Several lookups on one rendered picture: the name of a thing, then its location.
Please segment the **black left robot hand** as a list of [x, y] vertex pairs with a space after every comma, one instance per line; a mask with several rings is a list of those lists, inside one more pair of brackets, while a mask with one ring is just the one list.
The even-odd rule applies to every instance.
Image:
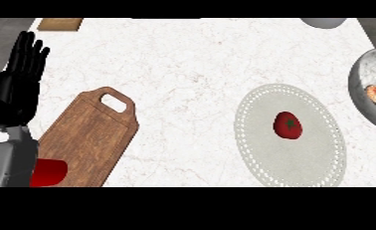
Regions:
[[22, 31], [0, 72], [0, 128], [25, 126], [36, 116], [49, 53], [36, 34]]

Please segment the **grey oval placemat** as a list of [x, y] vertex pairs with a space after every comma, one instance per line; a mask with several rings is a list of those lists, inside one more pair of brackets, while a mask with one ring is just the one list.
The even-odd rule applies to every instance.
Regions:
[[[279, 113], [298, 118], [302, 134], [279, 137]], [[347, 167], [345, 141], [335, 118], [317, 98], [285, 84], [255, 88], [240, 101], [233, 122], [245, 165], [266, 186], [336, 186]]]

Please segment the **small grey bowl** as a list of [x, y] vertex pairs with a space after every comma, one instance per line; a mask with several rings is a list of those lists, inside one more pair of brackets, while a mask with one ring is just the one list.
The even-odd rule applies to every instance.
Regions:
[[345, 18], [302, 18], [301, 21], [314, 28], [333, 29], [342, 25]]

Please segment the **grey metal bowl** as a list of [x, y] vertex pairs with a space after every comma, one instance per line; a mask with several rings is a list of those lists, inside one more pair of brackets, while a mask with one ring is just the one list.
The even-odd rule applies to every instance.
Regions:
[[369, 86], [376, 87], [376, 49], [360, 56], [348, 76], [348, 93], [354, 106], [376, 125], [376, 103], [367, 97]]

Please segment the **tan wooden block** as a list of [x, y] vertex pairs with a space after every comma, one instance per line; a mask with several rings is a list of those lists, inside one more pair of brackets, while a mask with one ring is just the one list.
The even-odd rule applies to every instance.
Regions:
[[38, 25], [40, 31], [77, 31], [83, 18], [44, 18]]

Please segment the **brown wooden cutting board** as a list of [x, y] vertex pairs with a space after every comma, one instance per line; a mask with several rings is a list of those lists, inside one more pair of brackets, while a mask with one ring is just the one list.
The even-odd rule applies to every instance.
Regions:
[[81, 92], [40, 138], [38, 156], [64, 160], [56, 187], [100, 187], [139, 130], [136, 104], [111, 87]]

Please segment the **red bell pepper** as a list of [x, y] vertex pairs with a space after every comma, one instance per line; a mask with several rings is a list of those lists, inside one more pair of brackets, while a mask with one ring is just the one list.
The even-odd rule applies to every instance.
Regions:
[[58, 159], [37, 159], [30, 185], [52, 186], [61, 183], [68, 173], [68, 163]]

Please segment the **red tomato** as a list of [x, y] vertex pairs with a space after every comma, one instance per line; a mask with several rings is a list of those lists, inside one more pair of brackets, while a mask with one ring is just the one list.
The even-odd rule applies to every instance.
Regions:
[[291, 112], [280, 112], [274, 118], [273, 130], [279, 137], [299, 139], [302, 126], [297, 116]]

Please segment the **orange food piece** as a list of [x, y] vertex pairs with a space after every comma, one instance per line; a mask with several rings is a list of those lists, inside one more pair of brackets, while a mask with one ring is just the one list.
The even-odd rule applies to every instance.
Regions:
[[373, 104], [376, 104], [376, 86], [375, 85], [369, 85], [366, 87], [366, 95], [370, 101], [373, 102]]

